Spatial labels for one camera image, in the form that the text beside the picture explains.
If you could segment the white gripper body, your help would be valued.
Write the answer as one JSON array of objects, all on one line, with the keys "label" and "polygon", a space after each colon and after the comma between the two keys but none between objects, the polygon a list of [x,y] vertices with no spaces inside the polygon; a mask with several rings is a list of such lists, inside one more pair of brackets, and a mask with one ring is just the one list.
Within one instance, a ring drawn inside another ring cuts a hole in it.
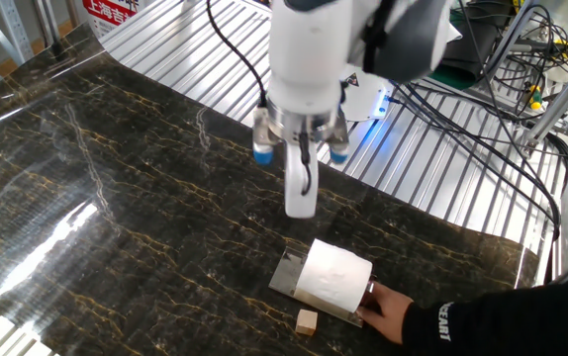
[{"label": "white gripper body", "polygon": [[302,163],[298,143],[286,142],[285,159],[285,212],[293,219],[310,219],[315,215],[319,172],[317,145],[310,142],[310,173]]}]

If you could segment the person's bare hand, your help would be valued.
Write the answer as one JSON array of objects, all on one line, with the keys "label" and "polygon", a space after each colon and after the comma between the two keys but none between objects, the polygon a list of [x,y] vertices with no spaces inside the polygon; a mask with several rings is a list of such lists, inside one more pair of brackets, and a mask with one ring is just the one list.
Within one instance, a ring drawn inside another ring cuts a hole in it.
[{"label": "person's bare hand", "polygon": [[379,282],[372,283],[368,303],[357,309],[358,315],[389,341],[403,344],[403,322],[408,308],[414,303],[410,297],[394,291]]}]

